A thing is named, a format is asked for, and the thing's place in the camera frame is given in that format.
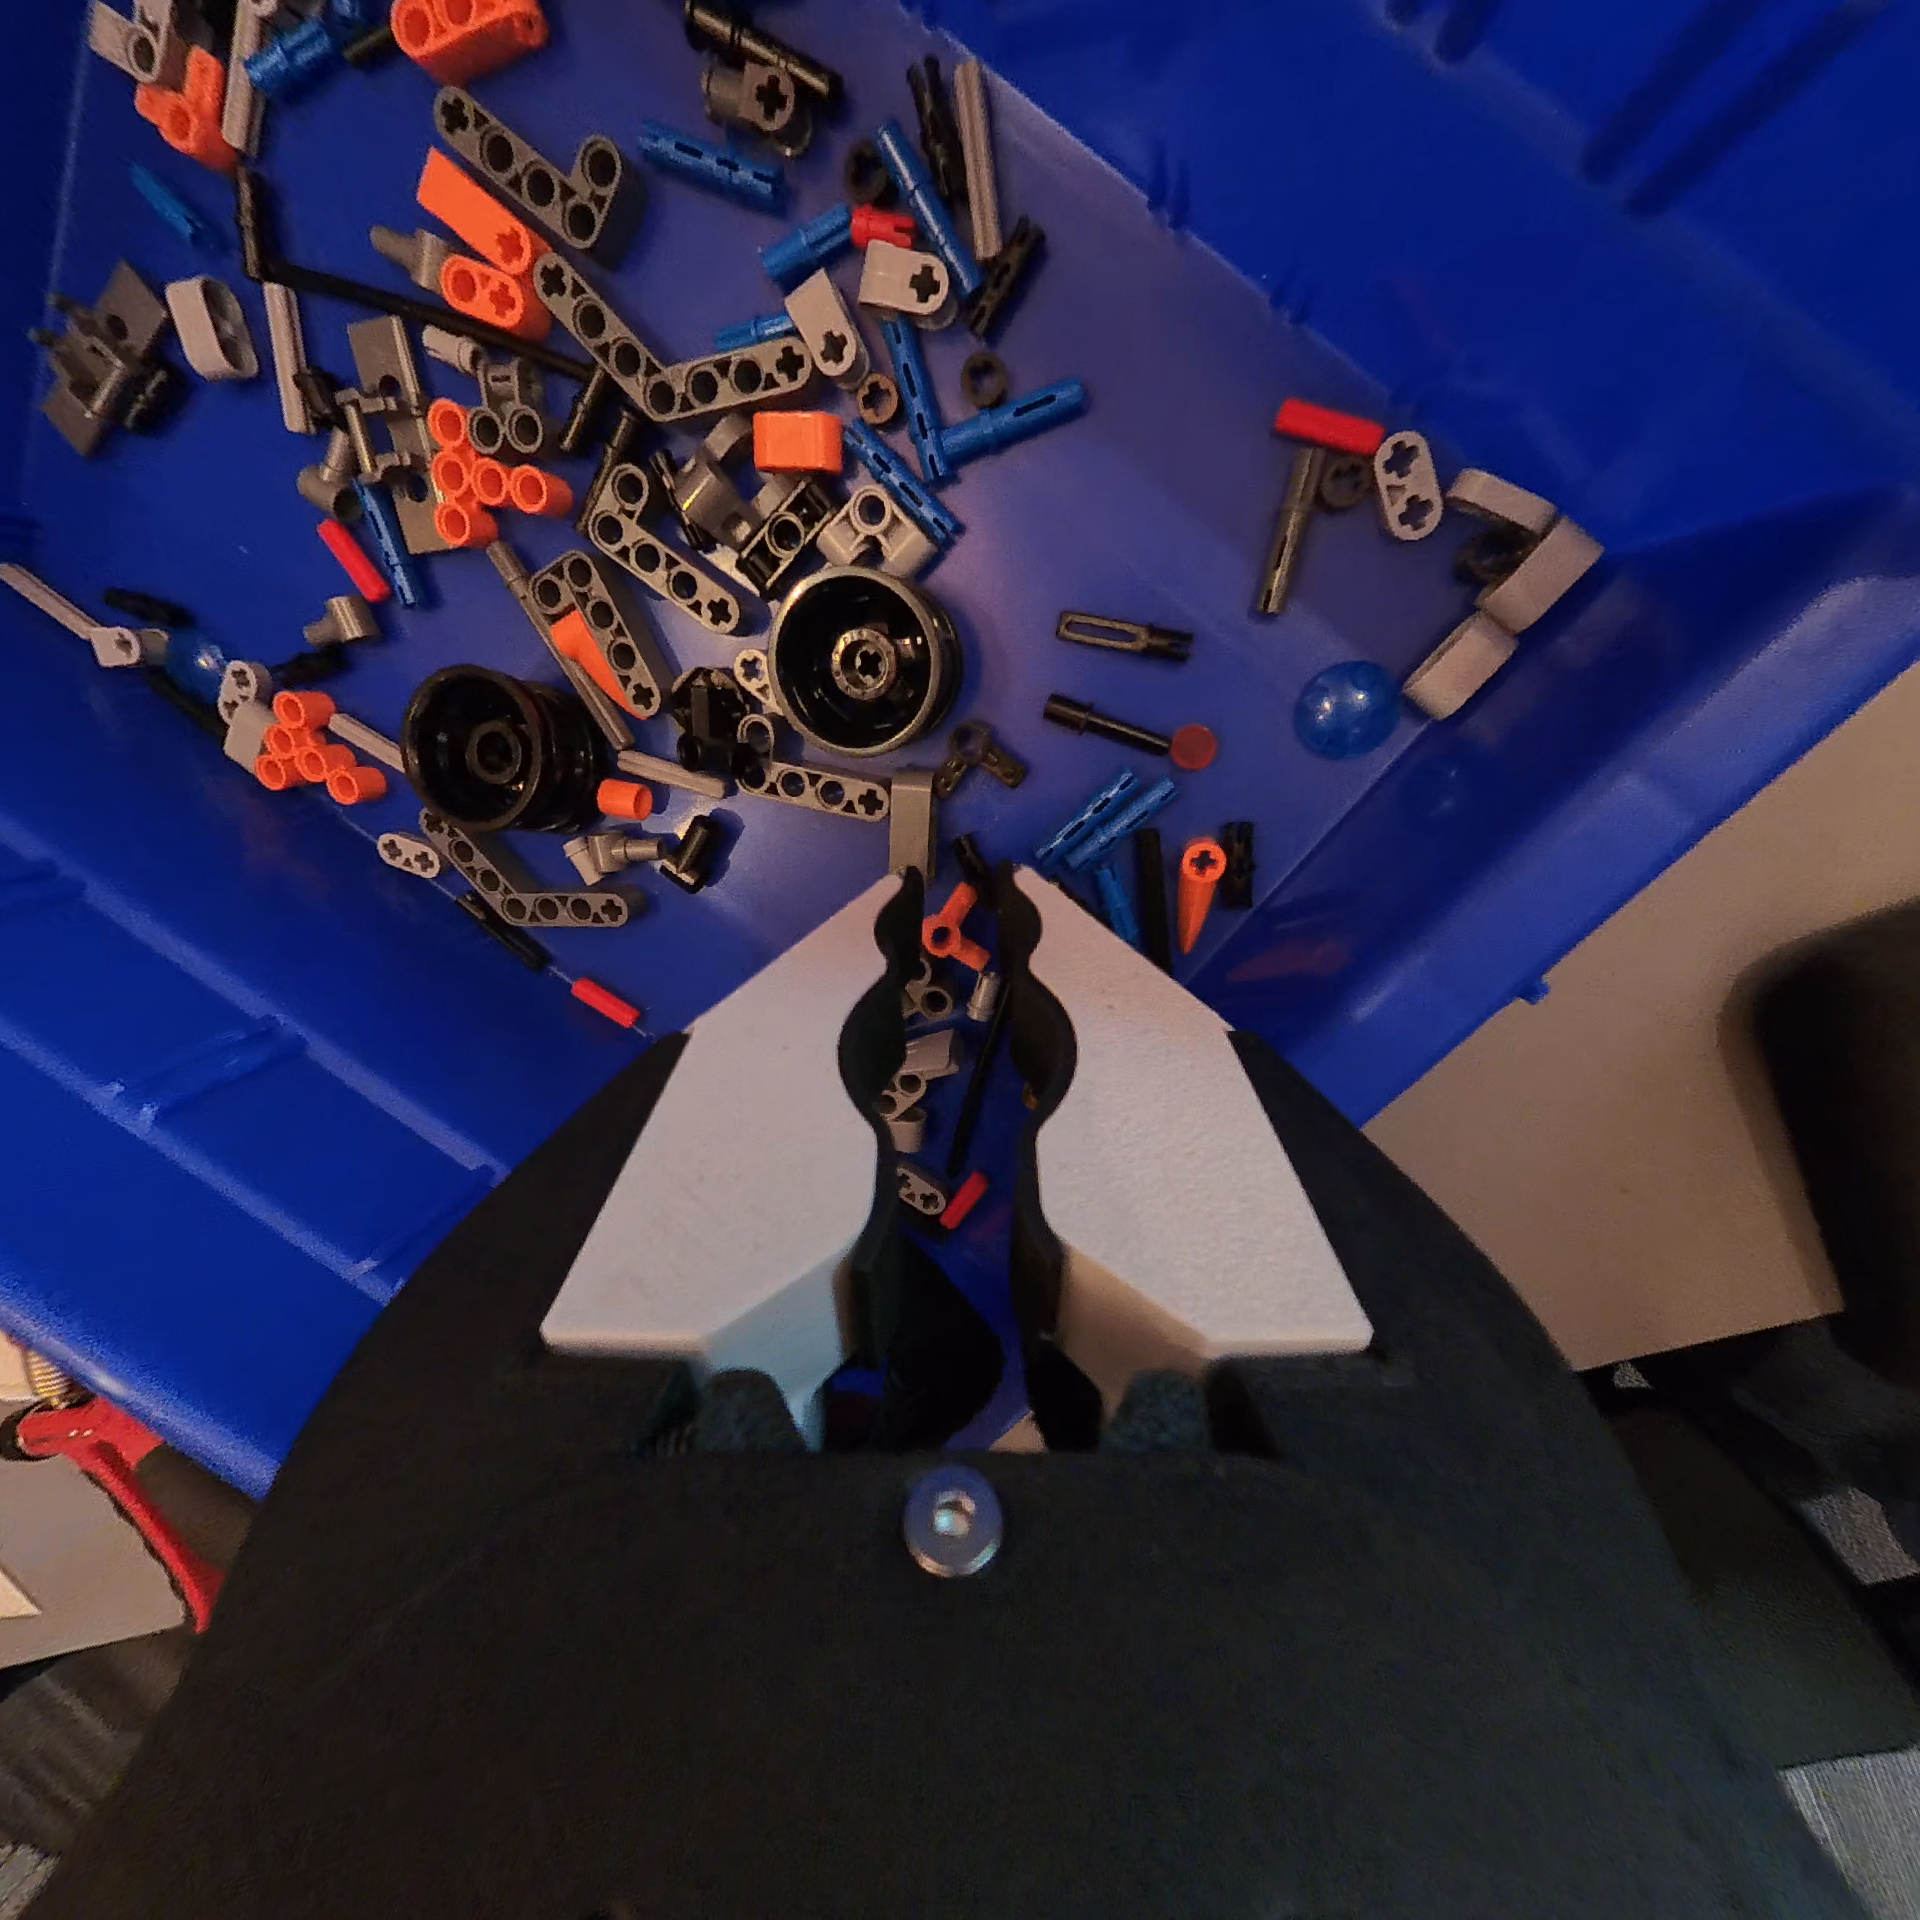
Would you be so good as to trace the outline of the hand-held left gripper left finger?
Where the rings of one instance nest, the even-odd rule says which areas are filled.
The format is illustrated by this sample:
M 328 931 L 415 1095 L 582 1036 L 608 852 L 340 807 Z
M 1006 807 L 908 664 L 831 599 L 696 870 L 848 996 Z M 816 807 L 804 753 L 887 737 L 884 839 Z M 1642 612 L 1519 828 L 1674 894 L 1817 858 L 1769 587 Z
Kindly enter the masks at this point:
M 884 1185 L 874 1095 L 848 1095 L 842 1031 L 920 947 L 920 870 L 874 876 L 742 987 L 663 1074 L 555 1302 L 547 1351 L 762 1370 L 796 1428 L 854 1351 L 848 1273 Z

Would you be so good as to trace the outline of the black toy wheel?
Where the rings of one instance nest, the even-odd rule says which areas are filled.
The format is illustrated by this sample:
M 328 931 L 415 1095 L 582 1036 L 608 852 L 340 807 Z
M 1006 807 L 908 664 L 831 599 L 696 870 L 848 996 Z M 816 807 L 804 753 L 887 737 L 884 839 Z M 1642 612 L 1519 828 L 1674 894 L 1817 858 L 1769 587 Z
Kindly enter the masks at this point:
M 415 798 L 467 834 L 582 834 L 608 784 L 595 709 L 492 664 L 421 675 L 401 717 L 401 759 Z
M 804 743 L 874 759 L 952 709 L 964 645 L 920 583 L 821 567 L 777 604 L 765 675 Z

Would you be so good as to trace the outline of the blue translucent ball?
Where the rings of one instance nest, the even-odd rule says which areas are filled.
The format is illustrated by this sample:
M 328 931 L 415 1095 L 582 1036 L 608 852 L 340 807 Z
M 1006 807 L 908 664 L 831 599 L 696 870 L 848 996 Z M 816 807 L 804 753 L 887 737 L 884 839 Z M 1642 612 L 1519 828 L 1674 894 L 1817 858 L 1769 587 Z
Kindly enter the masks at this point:
M 1332 660 L 1298 687 L 1290 734 L 1321 759 L 1353 759 L 1400 734 L 1402 687 L 1375 660 Z

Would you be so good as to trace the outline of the blue plastic bin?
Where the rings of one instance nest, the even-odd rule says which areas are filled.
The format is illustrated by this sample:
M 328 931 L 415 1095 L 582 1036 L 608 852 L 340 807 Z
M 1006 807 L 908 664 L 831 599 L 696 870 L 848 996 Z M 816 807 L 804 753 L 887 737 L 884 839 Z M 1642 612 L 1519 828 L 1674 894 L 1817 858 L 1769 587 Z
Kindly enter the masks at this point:
M 1040 263 L 1014 393 L 1085 412 L 943 489 L 959 709 L 1022 759 L 947 834 L 1027 858 L 1126 753 L 1040 696 L 1204 724 L 1165 852 L 1255 824 L 1181 980 L 1368 1119 L 1913 660 L 1913 6 L 742 6 L 842 74 L 755 217 L 637 169 L 588 278 L 661 358 L 770 313 L 762 251 L 926 50 L 994 77 Z M 181 709 L 344 587 L 269 371 L 94 463 L 44 297 L 216 270 L 82 6 L 4 6 L 4 557 L 181 604 L 155 696 L 4 594 L 4 1333 L 267 1493 L 411 1268 L 887 870 L 734 798 L 706 894 L 527 974 L 376 858 L 421 798 L 267 794 Z

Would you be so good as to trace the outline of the red plastic tool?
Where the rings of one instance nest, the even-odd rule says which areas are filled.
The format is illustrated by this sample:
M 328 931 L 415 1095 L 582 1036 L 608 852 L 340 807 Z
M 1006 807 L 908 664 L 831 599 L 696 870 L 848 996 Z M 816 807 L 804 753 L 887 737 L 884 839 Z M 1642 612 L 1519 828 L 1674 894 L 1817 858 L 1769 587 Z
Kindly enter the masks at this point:
M 155 1487 L 137 1476 L 162 1435 L 103 1396 L 25 1406 L 4 1413 L 0 1452 L 9 1468 L 64 1458 L 94 1481 L 109 1507 L 137 1533 L 149 1559 L 166 1569 L 194 1634 L 210 1627 L 223 1597 L 223 1569 L 166 1519 Z

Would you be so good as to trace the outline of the pile of toy building parts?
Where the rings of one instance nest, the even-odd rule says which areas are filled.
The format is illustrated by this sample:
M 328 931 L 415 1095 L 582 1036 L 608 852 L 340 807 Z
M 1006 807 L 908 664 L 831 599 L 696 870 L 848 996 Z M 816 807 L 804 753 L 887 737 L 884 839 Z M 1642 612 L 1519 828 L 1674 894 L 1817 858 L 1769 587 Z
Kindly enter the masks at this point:
M 1410 954 L 1410 925 L 1463 898 L 1494 852 L 1530 834 L 1628 725 L 1628 696 L 1581 696 L 1588 660 L 1642 641 L 1648 557 L 1665 544 L 1642 433 L 1628 426 L 1628 226 L 1578 172 L 1619 59 L 1595 26 L 1631 6 L 1502 6 L 1460 74 L 1380 6 L 787 6 L 804 50 L 848 77 L 848 117 L 796 163 L 794 209 L 755 217 L 696 188 L 628 193 L 637 240 L 582 270 L 690 361 L 719 324 L 770 303 L 755 263 L 777 226 L 836 193 L 842 148 L 908 114 L 902 65 L 973 50 L 994 77 L 1006 172 L 1040 226 L 1037 284 L 1007 324 L 1022 393 L 1084 382 L 1085 407 L 987 452 L 943 489 L 952 520 L 920 587 L 964 645 L 952 709 L 896 753 L 816 743 L 796 765 L 836 815 L 726 794 L 716 883 L 628 883 L 645 915 L 582 903 L 527 915 L 530 980 L 470 931 L 437 876 L 392 876 L 376 839 L 421 834 L 405 769 L 328 725 L 321 784 L 254 778 L 267 737 L 229 759 L 229 660 L 347 655 L 332 697 L 401 737 L 421 675 L 492 664 L 569 696 L 490 544 L 527 579 L 582 552 L 637 604 L 661 697 L 628 709 L 679 769 L 670 682 L 765 652 L 770 604 L 706 552 L 663 557 L 656 446 L 679 463 L 711 422 L 637 422 L 608 503 L 588 509 L 608 426 L 546 458 L 480 426 L 437 441 L 427 412 L 490 418 L 492 393 L 421 350 L 421 324 L 304 297 L 304 345 L 332 422 L 276 426 L 269 375 L 199 391 L 102 463 L 48 422 L 9 422 L 34 471 L 34 567 L 64 594 L 133 587 L 188 604 L 166 696 L 137 664 L 87 664 L 82 641 L 4 594 L 4 1292 L 82 1292 L 75 1273 L 239 1268 L 246 1290 L 383 1301 L 441 1220 L 467 1218 L 637 1046 L 563 1001 L 569 976 L 663 1031 L 777 944 L 884 876 L 902 765 L 947 759 L 987 725 L 1027 784 L 987 765 L 938 807 L 943 844 L 1027 858 L 1123 759 L 1176 784 L 1165 839 L 1255 815 L 1255 911 L 1204 939 L 1204 974 L 1247 980 L 1277 1031 L 1336 1021 L 1345 976 Z M 1327 660 L 1386 670 L 1447 626 L 1470 517 L 1395 544 L 1368 498 L 1311 552 L 1306 599 L 1247 624 L 1255 544 L 1281 489 L 1264 426 L 1281 382 L 1332 407 L 1386 399 L 1439 463 L 1502 471 L 1581 520 L 1601 559 L 1519 641 L 1517 696 L 1463 752 L 1395 743 L 1321 759 L 1290 705 Z

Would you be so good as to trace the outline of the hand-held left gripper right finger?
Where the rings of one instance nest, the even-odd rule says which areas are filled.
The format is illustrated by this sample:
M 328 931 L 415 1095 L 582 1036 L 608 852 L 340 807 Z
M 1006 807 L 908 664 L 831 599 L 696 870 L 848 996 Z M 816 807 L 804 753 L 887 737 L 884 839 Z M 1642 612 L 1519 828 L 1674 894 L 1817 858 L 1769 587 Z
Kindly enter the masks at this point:
M 1037 1428 L 1104 1428 L 1147 1370 L 1365 1352 L 1368 1317 L 1238 1031 L 1032 867 L 1001 867 L 1014 1147 L 1007 1301 Z

